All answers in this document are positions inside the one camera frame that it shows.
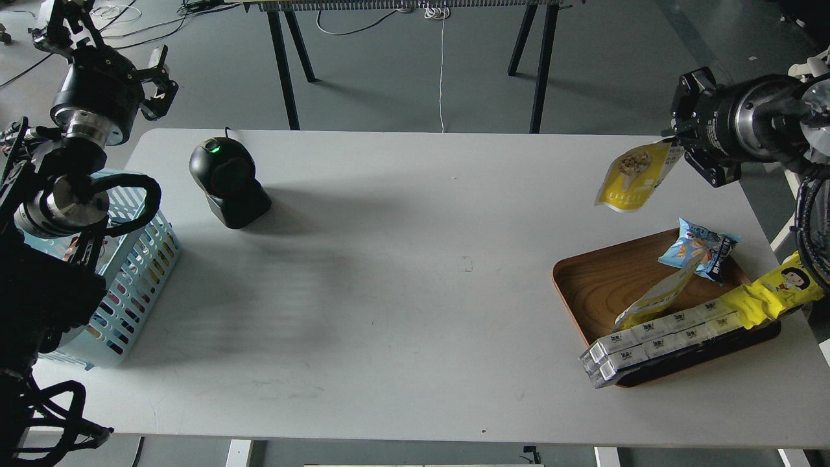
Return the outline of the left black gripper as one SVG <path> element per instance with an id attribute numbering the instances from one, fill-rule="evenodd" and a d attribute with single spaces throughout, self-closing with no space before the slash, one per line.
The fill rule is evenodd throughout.
<path id="1" fill-rule="evenodd" d="M 106 144 L 121 145 L 130 139 L 137 109 L 148 121 L 163 118 L 179 86 L 169 76 L 166 45 L 154 48 L 148 66 L 136 71 L 130 59 L 104 47 L 101 31 L 91 18 L 93 8 L 93 1 L 43 1 L 29 34 L 36 49 L 70 63 L 50 109 L 51 120 L 65 128 L 73 110 L 91 112 L 113 124 Z M 134 73 L 137 82 L 129 77 Z M 153 97 L 143 100 L 139 82 L 155 86 Z"/>

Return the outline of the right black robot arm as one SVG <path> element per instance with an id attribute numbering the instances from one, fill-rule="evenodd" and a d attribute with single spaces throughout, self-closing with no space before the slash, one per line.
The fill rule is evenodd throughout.
<path id="1" fill-rule="evenodd" d="M 806 82 L 767 74 L 718 85 L 708 67 L 682 74 L 670 105 L 672 137 L 685 159 L 711 186 L 741 177 L 744 163 L 780 163 L 800 178 L 791 232 L 803 265 L 828 290 L 828 216 L 815 217 L 820 195 L 828 194 L 828 163 L 817 133 L 828 128 L 828 74 Z"/>

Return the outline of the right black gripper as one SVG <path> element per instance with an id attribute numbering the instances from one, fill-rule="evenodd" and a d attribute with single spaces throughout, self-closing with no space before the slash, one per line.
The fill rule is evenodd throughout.
<path id="1" fill-rule="evenodd" d="M 753 131 L 760 104 L 789 88 L 786 76 L 762 76 L 732 86 L 715 83 L 708 66 L 683 74 L 675 91 L 670 128 L 663 137 L 681 135 L 685 160 L 714 188 L 741 179 L 741 162 L 772 162 Z"/>

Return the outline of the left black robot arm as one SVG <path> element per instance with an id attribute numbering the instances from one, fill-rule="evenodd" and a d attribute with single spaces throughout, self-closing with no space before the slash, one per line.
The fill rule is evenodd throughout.
<path id="1" fill-rule="evenodd" d="M 45 2 L 36 49 L 65 57 L 68 72 L 54 98 L 52 127 L 26 117 L 2 132 L 2 465 L 53 466 L 95 449 L 112 429 L 83 416 L 78 381 L 41 388 L 33 367 L 69 331 L 86 326 L 107 295 L 96 264 L 107 237 L 145 227 L 162 190 L 143 174 L 96 177 L 106 147 L 130 139 L 136 116 L 156 121 L 178 84 L 168 47 L 140 69 L 104 41 L 92 1 Z"/>

